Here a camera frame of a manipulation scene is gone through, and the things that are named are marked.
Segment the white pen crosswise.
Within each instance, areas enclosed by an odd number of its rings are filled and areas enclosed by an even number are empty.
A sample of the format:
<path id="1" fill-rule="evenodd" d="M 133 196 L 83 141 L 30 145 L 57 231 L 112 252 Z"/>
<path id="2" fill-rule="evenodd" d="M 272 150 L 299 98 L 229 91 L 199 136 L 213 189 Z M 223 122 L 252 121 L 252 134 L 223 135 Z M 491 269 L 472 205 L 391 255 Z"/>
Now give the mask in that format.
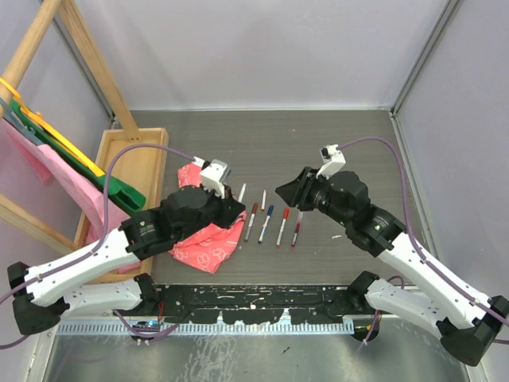
<path id="1" fill-rule="evenodd" d="M 238 202 L 242 202 L 247 188 L 247 183 L 243 183 L 239 192 Z"/>

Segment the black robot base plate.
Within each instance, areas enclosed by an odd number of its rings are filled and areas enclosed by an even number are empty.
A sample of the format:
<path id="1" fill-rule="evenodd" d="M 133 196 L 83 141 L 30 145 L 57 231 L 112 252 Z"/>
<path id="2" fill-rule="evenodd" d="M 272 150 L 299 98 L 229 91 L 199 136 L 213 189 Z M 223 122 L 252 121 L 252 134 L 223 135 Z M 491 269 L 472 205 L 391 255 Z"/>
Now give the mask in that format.
<path id="1" fill-rule="evenodd" d="M 158 285 L 158 300 L 123 310 L 124 317 L 162 316 L 167 323 L 245 325 L 282 320 L 299 325 L 341 323 L 352 315 L 372 316 L 367 303 L 355 302 L 342 286 L 311 285 Z"/>

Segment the short white pen red tip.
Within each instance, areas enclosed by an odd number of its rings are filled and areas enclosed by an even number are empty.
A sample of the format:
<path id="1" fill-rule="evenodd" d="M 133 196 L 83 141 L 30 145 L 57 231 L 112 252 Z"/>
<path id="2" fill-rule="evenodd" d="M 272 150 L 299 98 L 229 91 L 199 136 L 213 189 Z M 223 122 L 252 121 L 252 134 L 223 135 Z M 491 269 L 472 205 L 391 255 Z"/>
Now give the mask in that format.
<path id="1" fill-rule="evenodd" d="M 279 231 L 278 231 L 278 238 L 277 238 L 277 241 L 276 241 L 276 248 L 277 249 L 279 249 L 281 247 L 282 235 L 283 235 L 283 232 L 285 230 L 286 221 L 288 220 L 288 216 L 289 216 L 289 208 L 285 208 L 283 216 L 282 216 L 282 222 L 280 224 L 280 228 L 279 228 Z"/>

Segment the dark red capped pen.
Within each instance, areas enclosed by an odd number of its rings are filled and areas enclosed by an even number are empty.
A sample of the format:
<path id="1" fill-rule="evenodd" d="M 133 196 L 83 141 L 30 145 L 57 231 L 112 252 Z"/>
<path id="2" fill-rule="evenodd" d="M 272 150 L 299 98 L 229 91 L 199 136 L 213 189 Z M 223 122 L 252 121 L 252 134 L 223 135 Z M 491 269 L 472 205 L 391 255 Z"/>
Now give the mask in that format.
<path id="1" fill-rule="evenodd" d="M 303 215 L 304 215 L 304 213 L 301 211 L 299 211 L 299 213 L 297 214 L 297 220 L 296 220 L 295 228 L 293 230 L 292 240 L 291 240 L 291 244 L 290 244 L 291 250 L 294 250 L 294 248 L 296 247 L 297 238 L 298 238 L 298 235 L 299 235 L 299 232 L 301 229 L 301 223 L 303 220 Z"/>

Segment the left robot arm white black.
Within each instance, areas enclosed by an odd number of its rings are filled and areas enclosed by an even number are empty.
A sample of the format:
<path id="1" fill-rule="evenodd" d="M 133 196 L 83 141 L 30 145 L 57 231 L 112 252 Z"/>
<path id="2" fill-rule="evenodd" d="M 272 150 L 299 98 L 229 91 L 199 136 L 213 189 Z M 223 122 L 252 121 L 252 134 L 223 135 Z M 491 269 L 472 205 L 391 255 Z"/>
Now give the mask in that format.
<path id="1" fill-rule="evenodd" d="M 72 308 L 64 296 L 83 284 L 115 268 L 170 251 L 211 224 L 230 228 L 245 209 L 230 192 L 220 197 L 188 185 L 78 251 L 40 266 L 11 264 L 7 275 L 20 334 L 30 336 L 55 326 Z"/>

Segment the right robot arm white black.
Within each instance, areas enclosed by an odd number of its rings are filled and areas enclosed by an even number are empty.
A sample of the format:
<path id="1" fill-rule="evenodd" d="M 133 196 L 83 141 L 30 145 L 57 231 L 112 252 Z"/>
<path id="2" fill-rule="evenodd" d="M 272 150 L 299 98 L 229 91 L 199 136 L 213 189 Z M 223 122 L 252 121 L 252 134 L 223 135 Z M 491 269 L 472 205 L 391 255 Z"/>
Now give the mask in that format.
<path id="1" fill-rule="evenodd" d="M 421 291 L 400 290 L 365 271 L 348 288 L 355 312 L 373 308 L 398 315 L 434 335 L 463 364 L 480 363 L 507 323 L 506 298 L 490 297 L 453 274 L 403 222 L 371 202 L 368 187 L 352 171 L 325 177 L 306 167 L 275 192 L 291 208 L 317 209 L 333 219 L 356 247 L 399 271 Z"/>

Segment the white pen brown cap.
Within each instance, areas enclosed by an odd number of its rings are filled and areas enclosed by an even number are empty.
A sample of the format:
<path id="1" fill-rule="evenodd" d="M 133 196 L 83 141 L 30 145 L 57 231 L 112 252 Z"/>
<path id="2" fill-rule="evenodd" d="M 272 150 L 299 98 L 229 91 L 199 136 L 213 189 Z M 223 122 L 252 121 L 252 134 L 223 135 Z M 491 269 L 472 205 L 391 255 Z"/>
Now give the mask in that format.
<path id="1" fill-rule="evenodd" d="M 245 236 L 244 236 L 244 243 L 247 243 L 248 240 L 249 240 L 249 237 L 250 237 L 250 234 L 251 234 L 251 229 L 252 229 L 252 226 L 254 224 L 254 220 L 255 220 L 255 216 L 256 216 L 257 210 L 258 210 L 258 203 L 254 203 L 253 206 L 252 206 L 250 218 L 249 218 L 249 221 L 248 221 L 248 224 L 247 224 L 247 230 L 246 230 L 246 233 L 245 233 Z"/>

